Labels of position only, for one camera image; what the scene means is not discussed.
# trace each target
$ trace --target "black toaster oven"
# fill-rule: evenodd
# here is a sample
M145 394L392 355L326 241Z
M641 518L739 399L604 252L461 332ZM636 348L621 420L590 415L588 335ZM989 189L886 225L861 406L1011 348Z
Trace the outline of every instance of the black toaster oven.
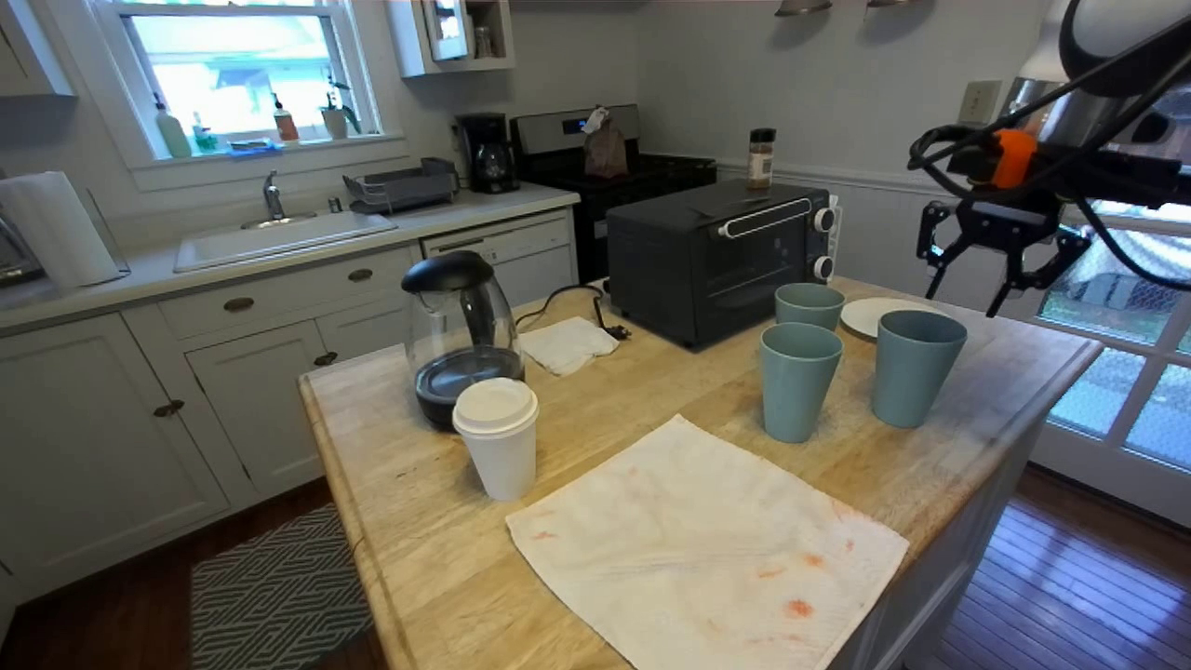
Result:
M710 182L605 211L615 304L687 350L773 317L780 285L822 285L832 199L809 187Z

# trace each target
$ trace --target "wall outlet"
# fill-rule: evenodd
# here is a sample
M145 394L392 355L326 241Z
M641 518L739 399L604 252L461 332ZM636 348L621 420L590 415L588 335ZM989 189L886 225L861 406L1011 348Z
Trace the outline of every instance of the wall outlet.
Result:
M1000 111L1000 82L966 82L959 102L959 128L985 128Z

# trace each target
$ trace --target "butcher block countertop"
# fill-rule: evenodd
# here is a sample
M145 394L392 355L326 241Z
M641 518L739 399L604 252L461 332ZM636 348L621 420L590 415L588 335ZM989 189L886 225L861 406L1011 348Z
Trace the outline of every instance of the butcher block countertop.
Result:
M855 278L832 287L847 300L891 295ZM633 335L610 357L572 376L530 362L541 477L516 504L489 504L461 438L429 427L398 348L301 376L387 663L625 667L516 555L505 514L567 487L675 415L901 533L909 555L891 595L1008 460L1018 473L1031 427L1099 355L1080 335L951 304L945 312L966 324L966 348L922 427L901 432L872 416L876 342L841 329L843 350L819 432L795 448L759 427L754 348L772 324L700 355L628 324ZM590 295L561 295L526 329L561 317L590 317Z

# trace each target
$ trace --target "black coffee maker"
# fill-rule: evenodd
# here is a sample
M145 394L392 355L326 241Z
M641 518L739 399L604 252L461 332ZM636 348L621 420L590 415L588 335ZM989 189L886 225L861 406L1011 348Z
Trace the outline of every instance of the black coffee maker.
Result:
M516 163L505 115L459 115L454 137L470 175L470 189L516 189Z

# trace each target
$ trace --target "wooden floor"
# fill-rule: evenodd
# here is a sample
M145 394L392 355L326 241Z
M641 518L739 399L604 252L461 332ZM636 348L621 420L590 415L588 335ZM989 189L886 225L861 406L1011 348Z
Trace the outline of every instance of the wooden floor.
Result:
M326 504L311 484L18 610L0 670L190 667L190 565ZM325 670L382 667L361 637ZM939 670L1191 670L1191 533L1027 468Z

